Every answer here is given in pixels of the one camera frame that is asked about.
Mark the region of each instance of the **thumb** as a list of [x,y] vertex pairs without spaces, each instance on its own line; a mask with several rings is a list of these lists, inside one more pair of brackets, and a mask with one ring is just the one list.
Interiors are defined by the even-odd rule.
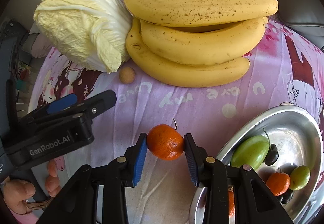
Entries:
[[4,185],[3,197],[7,206],[17,214],[25,214],[29,209],[22,200],[29,199],[35,194],[32,183],[24,180],[11,180]]

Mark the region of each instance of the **purple blanket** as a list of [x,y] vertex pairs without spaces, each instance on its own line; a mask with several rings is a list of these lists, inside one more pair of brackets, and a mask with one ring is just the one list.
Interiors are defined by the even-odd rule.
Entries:
[[[250,119],[280,104],[306,109],[323,132],[324,54],[317,47],[269,21],[260,43],[244,56],[251,67],[238,81],[180,88],[149,77],[132,60],[125,66],[135,69],[136,79],[125,85],[118,75],[86,70],[52,48],[35,83],[29,111],[69,93],[82,101],[103,90],[116,92],[115,108],[93,121],[95,141],[64,156],[61,170],[68,170],[69,176],[85,162],[101,166],[123,155],[141,132],[148,133],[157,124],[171,125],[172,118],[181,135],[192,133],[211,156]],[[138,187],[126,190],[130,223],[186,223],[194,192],[184,154],[162,161],[148,152]]]

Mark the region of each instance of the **green fruit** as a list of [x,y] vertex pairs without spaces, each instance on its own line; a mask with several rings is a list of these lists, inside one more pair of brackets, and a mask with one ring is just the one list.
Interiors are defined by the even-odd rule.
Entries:
[[234,151],[231,166],[240,167],[248,164],[254,170],[262,164],[269,150],[269,141],[264,136],[253,136],[245,140]]
[[300,190],[305,187],[310,178],[310,170],[307,166],[299,166],[295,168],[290,174],[291,190]]

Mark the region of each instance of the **fingernail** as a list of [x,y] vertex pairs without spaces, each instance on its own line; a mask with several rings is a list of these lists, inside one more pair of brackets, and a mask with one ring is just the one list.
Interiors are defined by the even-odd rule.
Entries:
[[52,192],[57,188],[57,185],[54,181],[50,181],[48,183],[48,191]]
[[55,190],[53,190],[52,192],[49,192],[48,194],[51,196],[51,197],[56,197],[56,195],[61,191],[61,187],[58,186]]
[[28,196],[32,196],[35,194],[36,190],[32,183],[26,183],[24,184],[24,187]]
[[52,177],[57,177],[57,168],[54,167],[54,172],[53,172],[53,176]]

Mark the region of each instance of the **black fruit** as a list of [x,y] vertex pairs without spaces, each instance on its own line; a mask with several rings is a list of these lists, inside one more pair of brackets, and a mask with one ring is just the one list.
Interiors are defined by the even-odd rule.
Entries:
[[279,203],[282,203],[283,195],[276,196],[276,198],[278,199]]
[[271,148],[269,148],[269,151],[267,153],[267,156],[264,159],[264,163],[267,166],[273,165],[279,158],[278,150],[275,144],[271,144]]
[[293,198],[294,195],[294,191],[291,189],[287,189],[287,191],[285,193],[282,194],[282,204],[287,204],[289,201],[291,201],[291,199]]

